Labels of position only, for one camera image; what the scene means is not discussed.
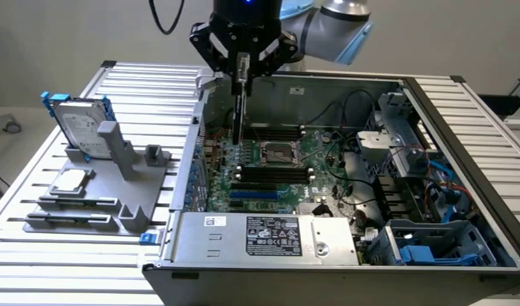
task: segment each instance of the slotted aluminum surface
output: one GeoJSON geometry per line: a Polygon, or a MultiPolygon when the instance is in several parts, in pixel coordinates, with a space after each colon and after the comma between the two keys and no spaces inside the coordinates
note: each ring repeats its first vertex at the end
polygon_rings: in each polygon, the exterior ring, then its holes
{"type": "Polygon", "coordinates": [[[426,78],[417,82],[520,222],[518,139],[466,85],[426,78]]]}
{"type": "MultiPolygon", "coordinates": [[[[158,143],[177,159],[187,131],[186,115],[197,102],[197,70],[117,63],[113,69],[98,71],[82,93],[91,98],[107,95],[123,137],[135,147],[158,143]]],[[[450,85],[444,77],[421,78],[428,85],[450,85]]],[[[0,201],[0,305],[162,305],[137,268],[141,257],[157,253],[158,247],[138,246],[135,237],[22,231],[22,217],[65,162],[63,147],[65,139],[55,129],[0,201]]],[[[178,161],[173,160],[150,230],[163,227],[167,220],[177,171],[178,161]]],[[[517,300],[501,298],[474,306],[520,305],[520,296],[517,300]]]]}

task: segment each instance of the blue pcie slot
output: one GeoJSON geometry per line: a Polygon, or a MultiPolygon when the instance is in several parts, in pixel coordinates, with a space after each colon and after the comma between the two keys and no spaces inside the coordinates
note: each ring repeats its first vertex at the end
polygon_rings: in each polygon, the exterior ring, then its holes
{"type": "Polygon", "coordinates": [[[246,191],[231,191],[229,193],[230,199],[264,199],[264,200],[276,200],[277,199],[277,191],[257,193],[257,192],[246,192],[246,191]]]}

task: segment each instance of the floor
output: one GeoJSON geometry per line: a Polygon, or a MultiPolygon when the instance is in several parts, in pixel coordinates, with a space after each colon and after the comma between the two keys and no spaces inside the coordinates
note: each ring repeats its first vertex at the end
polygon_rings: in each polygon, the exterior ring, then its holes
{"type": "Polygon", "coordinates": [[[6,113],[15,116],[22,126],[17,134],[0,131],[0,176],[11,184],[55,122],[41,107],[0,107],[0,115],[6,113]]]}

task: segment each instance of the robotic arm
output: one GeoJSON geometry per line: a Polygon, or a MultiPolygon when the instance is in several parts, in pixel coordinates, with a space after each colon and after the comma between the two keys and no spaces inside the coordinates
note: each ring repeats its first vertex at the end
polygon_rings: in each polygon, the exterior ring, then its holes
{"type": "Polygon", "coordinates": [[[214,0],[209,22],[191,27],[190,42],[201,57],[213,71],[230,77],[233,144],[239,143],[245,101],[255,77],[270,75],[293,56],[350,64],[360,51],[372,25],[366,0],[325,0],[320,9],[313,2],[214,0]],[[277,46],[268,51],[274,42],[277,46]]]}

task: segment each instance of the blue drive bracket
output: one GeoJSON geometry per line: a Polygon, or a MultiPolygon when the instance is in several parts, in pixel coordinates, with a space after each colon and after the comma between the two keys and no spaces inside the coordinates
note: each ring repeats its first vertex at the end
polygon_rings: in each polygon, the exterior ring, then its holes
{"type": "Polygon", "coordinates": [[[406,245],[400,249],[401,260],[406,265],[416,266],[469,266],[477,259],[477,254],[466,254],[458,258],[433,258],[426,245],[406,245]]]}
{"type": "MultiPolygon", "coordinates": [[[[111,106],[111,103],[110,103],[110,99],[106,97],[106,95],[103,95],[101,97],[101,99],[82,99],[82,98],[73,98],[70,94],[53,94],[50,96],[50,93],[47,91],[45,91],[41,94],[41,102],[42,102],[42,105],[45,106],[45,108],[47,110],[47,114],[50,115],[51,118],[54,118],[55,123],[59,126],[59,129],[62,131],[63,131],[63,126],[62,126],[62,123],[59,122],[59,120],[58,120],[58,118],[55,116],[53,106],[59,104],[59,103],[73,102],[73,101],[75,101],[75,102],[81,102],[81,101],[101,101],[102,105],[103,105],[106,121],[115,121],[113,106],[111,106]]],[[[63,133],[63,135],[65,135],[65,139],[66,139],[66,141],[69,143],[69,148],[70,149],[75,149],[75,147],[73,146],[73,142],[70,141],[67,135],[65,133],[63,133]]],[[[83,153],[83,152],[82,152],[82,154],[83,154],[85,161],[89,162],[91,160],[91,157],[86,153],[83,153]]]]}

